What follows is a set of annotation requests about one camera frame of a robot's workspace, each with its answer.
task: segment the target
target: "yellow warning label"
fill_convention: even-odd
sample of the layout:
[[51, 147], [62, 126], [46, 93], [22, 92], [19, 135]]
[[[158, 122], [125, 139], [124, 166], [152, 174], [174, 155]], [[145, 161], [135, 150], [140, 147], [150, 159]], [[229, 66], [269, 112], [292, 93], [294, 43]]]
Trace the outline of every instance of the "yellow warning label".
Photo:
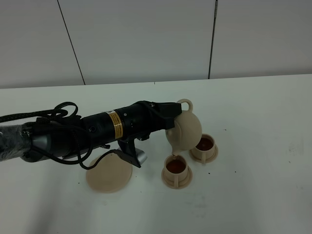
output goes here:
[[123, 128], [119, 115], [116, 113], [116, 111], [107, 111], [106, 113], [112, 119], [112, 122], [114, 124], [115, 139], [121, 138], [123, 136]]

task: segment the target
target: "table surface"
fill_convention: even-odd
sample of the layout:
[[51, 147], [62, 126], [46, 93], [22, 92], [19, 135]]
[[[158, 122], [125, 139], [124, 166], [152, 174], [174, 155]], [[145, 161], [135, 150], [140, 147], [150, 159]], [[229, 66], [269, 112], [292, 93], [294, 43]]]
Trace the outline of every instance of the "table surface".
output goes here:
[[136, 141], [148, 159], [113, 194], [89, 189], [78, 165], [1, 162], [0, 233], [311, 233], [311, 89], [312, 75], [298, 75], [0, 90], [1, 115], [72, 101], [84, 117], [138, 100], [187, 98], [219, 147], [206, 165], [182, 153], [193, 171], [182, 190], [161, 181], [171, 152], [164, 131]]

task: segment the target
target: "teapot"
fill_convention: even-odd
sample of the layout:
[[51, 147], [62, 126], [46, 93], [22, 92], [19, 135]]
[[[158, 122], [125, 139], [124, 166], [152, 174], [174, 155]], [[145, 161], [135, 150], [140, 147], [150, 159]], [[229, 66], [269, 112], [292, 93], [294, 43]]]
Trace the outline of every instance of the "teapot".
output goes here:
[[200, 142], [202, 129], [199, 119], [193, 114], [193, 104], [188, 99], [181, 99], [177, 103], [187, 103], [189, 109], [182, 111], [175, 118], [175, 127], [166, 130], [166, 137], [172, 146], [172, 155], [177, 156], [184, 150], [190, 150]]

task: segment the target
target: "round lid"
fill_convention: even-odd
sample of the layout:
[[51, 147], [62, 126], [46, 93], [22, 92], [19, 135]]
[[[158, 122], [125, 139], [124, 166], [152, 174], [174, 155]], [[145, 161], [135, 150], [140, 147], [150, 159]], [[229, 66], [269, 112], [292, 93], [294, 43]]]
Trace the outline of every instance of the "round lid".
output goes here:
[[95, 168], [87, 171], [86, 180], [90, 188], [97, 192], [113, 193], [126, 186], [131, 175], [130, 163], [120, 159], [116, 154], [108, 154]]

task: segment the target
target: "brown liquid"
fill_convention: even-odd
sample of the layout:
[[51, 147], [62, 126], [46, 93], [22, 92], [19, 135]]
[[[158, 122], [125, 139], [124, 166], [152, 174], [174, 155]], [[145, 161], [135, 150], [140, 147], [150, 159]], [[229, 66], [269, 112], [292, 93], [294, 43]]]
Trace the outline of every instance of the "brown liquid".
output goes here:
[[183, 172], [186, 166], [182, 161], [175, 159], [169, 162], [166, 167], [169, 172], [178, 174]]
[[213, 147], [213, 143], [207, 139], [207, 138], [202, 138], [200, 139], [200, 142], [197, 144], [196, 148], [202, 151], [209, 150]]

